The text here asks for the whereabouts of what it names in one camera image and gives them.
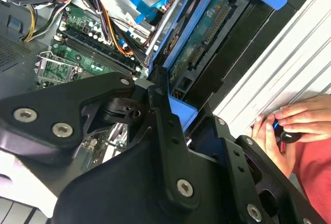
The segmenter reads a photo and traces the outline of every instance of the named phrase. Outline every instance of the black bracket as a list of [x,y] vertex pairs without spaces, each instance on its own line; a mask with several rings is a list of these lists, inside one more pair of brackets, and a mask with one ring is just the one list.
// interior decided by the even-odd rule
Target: black bracket
[[[4,99],[0,101],[0,148],[44,163],[68,163],[88,136],[100,106],[113,98],[130,97],[133,91],[134,83],[114,72]],[[36,119],[17,120],[14,113],[22,108],[35,111]],[[68,124],[72,134],[56,136],[52,129],[57,123]]]

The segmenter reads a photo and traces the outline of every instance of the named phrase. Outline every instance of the white panel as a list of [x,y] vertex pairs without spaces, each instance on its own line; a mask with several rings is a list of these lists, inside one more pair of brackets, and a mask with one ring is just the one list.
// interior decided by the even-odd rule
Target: white panel
[[331,4],[307,0],[214,111],[233,136],[255,117],[331,91]]
[[47,217],[39,210],[35,212],[29,224],[45,224]]
[[32,208],[14,203],[3,224],[24,224]]
[[6,199],[0,198],[0,223],[4,220],[8,213],[12,202]]

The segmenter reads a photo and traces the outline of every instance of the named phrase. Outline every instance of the motherboard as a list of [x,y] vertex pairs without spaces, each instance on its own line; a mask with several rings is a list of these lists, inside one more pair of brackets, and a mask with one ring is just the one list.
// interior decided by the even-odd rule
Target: motherboard
[[75,5],[66,7],[49,50],[39,57],[35,69],[39,88],[115,71],[134,80],[148,74],[133,55],[119,53],[105,39],[97,17]]
[[[106,40],[97,17],[75,5],[68,5],[63,13],[54,38],[47,51],[41,52],[35,65],[37,88],[46,88],[79,79],[120,72],[133,80],[145,79],[148,69],[134,56],[118,52],[114,43]],[[123,126],[116,135],[110,130],[96,133],[82,141],[77,153],[80,171],[86,172],[102,163],[107,148],[113,156],[125,147],[119,137],[126,131]]]

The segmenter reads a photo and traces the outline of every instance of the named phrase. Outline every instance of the metal rod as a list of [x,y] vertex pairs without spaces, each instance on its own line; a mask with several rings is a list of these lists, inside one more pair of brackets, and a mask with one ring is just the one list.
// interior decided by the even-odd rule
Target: metal rod
[[179,4],[180,0],[175,0],[173,2],[173,4],[171,5],[171,7],[168,9],[168,11],[166,12],[162,22],[159,25],[159,28],[156,30],[156,33],[154,35],[154,37],[152,38],[149,47],[146,51],[146,59],[145,59],[145,64],[149,64],[149,60],[153,54],[153,50],[154,50],[154,45],[156,44],[158,38],[160,37],[161,33],[163,32],[164,28],[166,27],[172,13],[174,12],[175,8],[177,7],[177,5]]

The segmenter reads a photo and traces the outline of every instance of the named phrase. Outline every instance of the yellow wire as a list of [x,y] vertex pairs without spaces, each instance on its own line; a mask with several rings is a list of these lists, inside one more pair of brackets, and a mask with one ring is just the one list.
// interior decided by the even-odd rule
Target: yellow wire
[[25,41],[27,42],[29,39],[31,39],[32,35],[33,35],[33,32],[35,30],[35,26],[36,26],[36,23],[35,23],[35,12],[33,11],[33,7],[31,5],[28,5],[29,9],[30,9],[30,14],[31,14],[31,25],[30,25],[30,29],[29,29],[29,32],[28,32],[28,35],[25,39]]

